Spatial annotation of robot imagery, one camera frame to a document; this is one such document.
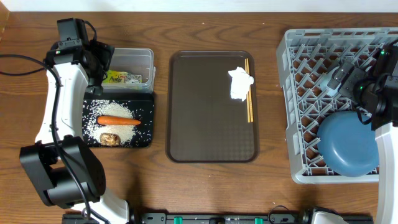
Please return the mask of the green snack wrapper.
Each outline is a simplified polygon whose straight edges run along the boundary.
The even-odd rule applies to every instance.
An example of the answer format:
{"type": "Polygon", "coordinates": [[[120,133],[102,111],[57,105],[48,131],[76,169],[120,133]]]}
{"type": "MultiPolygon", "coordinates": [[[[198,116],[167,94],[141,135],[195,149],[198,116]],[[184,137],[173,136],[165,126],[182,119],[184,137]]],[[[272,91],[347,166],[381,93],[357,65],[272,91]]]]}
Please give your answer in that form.
{"type": "Polygon", "coordinates": [[[108,70],[106,73],[106,78],[104,79],[103,83],[138,84],[142,83],[142,75],[135,75],[128,72],[108,70]]]}

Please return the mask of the white rice pile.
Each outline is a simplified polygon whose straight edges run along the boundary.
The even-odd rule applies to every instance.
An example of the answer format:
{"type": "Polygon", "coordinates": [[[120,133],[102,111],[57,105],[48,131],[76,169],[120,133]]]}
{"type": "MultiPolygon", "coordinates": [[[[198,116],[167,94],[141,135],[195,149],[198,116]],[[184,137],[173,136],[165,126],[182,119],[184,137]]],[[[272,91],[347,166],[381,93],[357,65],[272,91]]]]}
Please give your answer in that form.
{"type": "Polygon", "coordinates": [[[100,144],[100,134],[117,134],[121,144],[113,147],[143,148],[152,142],[154,104],[151,100],[84,100],[83,139],[89,147],[110,147],[100,144]],[[137,126],[101,125],[97,118],[102,115],[139,120],[137,126]]]}

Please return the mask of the dark blue plate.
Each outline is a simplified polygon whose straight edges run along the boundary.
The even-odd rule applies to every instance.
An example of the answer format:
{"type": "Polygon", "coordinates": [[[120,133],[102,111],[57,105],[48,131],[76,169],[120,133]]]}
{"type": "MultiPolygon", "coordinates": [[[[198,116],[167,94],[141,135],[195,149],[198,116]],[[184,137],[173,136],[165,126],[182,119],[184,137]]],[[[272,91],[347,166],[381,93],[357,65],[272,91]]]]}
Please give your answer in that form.
{"type": "Polygon", "coordinates": [[[361,177],[379,165],[375,132],[353,111],[327,116],[319,126],[317,143],[325,164],[346,177],[361,177]]]}

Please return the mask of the orange carrot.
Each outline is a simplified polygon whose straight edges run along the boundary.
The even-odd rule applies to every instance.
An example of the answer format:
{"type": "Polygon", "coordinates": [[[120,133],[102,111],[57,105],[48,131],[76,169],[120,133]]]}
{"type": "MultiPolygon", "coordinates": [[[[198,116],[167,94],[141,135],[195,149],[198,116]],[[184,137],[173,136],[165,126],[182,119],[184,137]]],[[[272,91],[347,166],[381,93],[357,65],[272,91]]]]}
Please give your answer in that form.
{"type": "Polygon", "coordinates": [[[117,116],[108,116],[108,115],[102,115],[97,118],[97,122],[101,125],[121,125],[121,126],[137,126],[140,125],[141,122],[136,119],[132,118],[122,118],[122,117],[117,117],[117,116]]]}

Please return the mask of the brown mushroom piece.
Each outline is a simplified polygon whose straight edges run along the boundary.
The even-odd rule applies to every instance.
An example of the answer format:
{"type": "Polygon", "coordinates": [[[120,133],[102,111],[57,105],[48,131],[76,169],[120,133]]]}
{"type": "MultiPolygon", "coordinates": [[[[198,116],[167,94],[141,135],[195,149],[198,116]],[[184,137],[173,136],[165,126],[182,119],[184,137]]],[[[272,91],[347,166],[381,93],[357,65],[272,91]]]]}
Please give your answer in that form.
{"type": "Polygon", "coordinates": [[[121,138],[117,134],[102,133],[99,137],[100,144],[102,146],[119,146],[121,144],[121,138]]]}

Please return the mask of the wooden chopstick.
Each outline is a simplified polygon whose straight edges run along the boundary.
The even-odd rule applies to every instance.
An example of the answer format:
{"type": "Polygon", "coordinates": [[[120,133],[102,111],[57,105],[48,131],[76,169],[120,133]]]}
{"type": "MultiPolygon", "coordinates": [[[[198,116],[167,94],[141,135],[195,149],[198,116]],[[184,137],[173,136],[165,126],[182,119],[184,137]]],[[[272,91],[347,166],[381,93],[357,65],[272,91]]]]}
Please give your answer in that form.
{"type": "MultiPolygon", "coordinates": [[[[244,61],[244,69],[247,74],[249,74],[249,59],[246,58],[244,61]]],[[[251,115],[251,96],[250,96],[251,87],[249,85],[249,90],[246,95],[246,104],[247,104],[247,113],[248,113],[248,123],[252,123],[252,115],[251,115]]]]}
{"type": "MultiPolygon", "coordinates": [[[[245,59],[245,71],[249,74],[249,59],[245,59]]],[[[247,108],[248,108],[248,122],[252,123],[254,121],[253,112],[252,112],[252,96],[251,96],[251,86],[249,86],[249,91],[247,93],[247,108]]]]}

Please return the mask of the white tissue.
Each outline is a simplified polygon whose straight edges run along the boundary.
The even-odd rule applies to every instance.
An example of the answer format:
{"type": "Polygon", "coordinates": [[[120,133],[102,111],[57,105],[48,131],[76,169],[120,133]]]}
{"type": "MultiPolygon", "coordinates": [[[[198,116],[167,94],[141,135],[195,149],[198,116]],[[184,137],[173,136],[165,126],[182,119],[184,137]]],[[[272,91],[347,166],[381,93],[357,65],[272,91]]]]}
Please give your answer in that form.
{"type": "Polygon", "coordinates": [[[230,70],[228,75],[232,78],[230,96],[234,100],[245,101],[254,78],[248,74],[242,67],[236,67],[230,70]]]}

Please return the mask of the light blue cup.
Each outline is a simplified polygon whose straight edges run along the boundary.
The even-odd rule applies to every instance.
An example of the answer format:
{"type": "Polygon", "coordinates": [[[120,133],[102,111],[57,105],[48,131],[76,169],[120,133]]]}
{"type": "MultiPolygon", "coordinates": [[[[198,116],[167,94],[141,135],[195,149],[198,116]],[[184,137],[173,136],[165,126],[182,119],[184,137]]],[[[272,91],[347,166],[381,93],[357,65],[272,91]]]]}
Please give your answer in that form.
{"type": "Polygon", "coordinates": [[[338,93],[338,89],[341,86],[341,84],[339,84],[334,90],[328,87],[328,83],[332,79],[332,74],[337,70],[338,67],[335,67],[325,75],[322,75],[322,77],[320,78],[319,87],[321,91],[327,90],[328,91],[327,95],[330,97],[334,97],[338,93]]]}

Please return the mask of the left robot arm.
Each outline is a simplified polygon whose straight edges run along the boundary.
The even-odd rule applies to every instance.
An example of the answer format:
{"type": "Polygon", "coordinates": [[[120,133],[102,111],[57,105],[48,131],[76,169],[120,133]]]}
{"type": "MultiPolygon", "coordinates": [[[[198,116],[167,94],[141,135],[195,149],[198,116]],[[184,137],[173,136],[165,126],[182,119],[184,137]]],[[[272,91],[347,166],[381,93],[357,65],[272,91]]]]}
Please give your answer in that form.
{"type": "Polygon", "coordinates": [[[83,140],[84,96],[101,95],[114,47],[88,38],[83,19],[57,22],[60,40],[41,63],[48,94],[35,143],[19,159],[46,206],[79,211],[72,223],[129,223],[129,204],[106,186],[99,159],[83,140]]]}

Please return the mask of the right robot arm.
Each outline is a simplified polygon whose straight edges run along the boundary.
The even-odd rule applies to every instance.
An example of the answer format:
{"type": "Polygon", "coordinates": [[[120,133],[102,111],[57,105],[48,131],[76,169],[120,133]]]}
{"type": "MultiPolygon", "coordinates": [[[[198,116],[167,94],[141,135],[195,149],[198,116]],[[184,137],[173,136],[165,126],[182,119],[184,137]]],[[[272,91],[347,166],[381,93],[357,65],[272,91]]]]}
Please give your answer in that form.
{"type": "Polygon", "coordinates": [[[379,196],[376,223],[397,223],[397,41],[376,50],[366,69],[344,61],[331,71],[327,87],[356,103],[362,124],[376,132],[379,196]]]}

